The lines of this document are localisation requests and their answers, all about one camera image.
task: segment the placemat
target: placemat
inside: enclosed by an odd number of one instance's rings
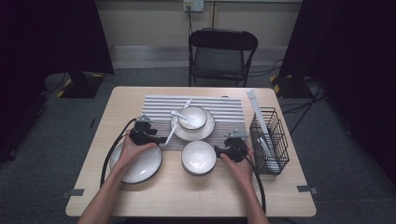
[[[245,131],[245,119],[240,99],[229,97],[146,95],[142,114],[150,117],[152,129],[157,129],[159,137],[167,137],[171,132],[170,111],[179,110],[191,99],[190,105],[200,106],[209,111],[215,119],[215,129],[207,138],[202,139],[211,146],[224,147],[225,133],[235,130]],[[190,141],[173,135],[163,150],[182,150]]]

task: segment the black wire basket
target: black wire basket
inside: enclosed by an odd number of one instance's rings
[[[256,169],[259,174],[280,175],[290,160],[285,131],[274,108],[261,107],[261,112],[268,132],[262,129],[256,115],[249,129]]]

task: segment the electrical socket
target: electrical socket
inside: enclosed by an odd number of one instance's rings
[[[190,7],[190,11],[202,12],[204,11],[204,0],[183,0],[183,10],[188,11],[187,7]]]

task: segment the chair backrest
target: chair backrest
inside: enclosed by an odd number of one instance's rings
[[[190,35],[189,46],[208,49],[256,50],[259,41],[256,36],[239,30],[205,28]]]

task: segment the camera device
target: camera device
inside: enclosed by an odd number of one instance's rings
[[[152,119],[146,115],[142,115],[136,119],[134,127],[129,134],[129,137],[135,144],[141,146],[148,143],[155,143],[158,146],[160,143],[166,142],[166,137],[153,136],[157,134],[158,130],[151,129],[151,122]]]
[[[236,130],[233,133],[226,133],[228,137],[224,140],[225,147],[214,146],[216,156],[220,158],[220,154],[226,154],[232,161],[240,162],[248,154],[248,148],[242,137],[248,136],[245,132]]]

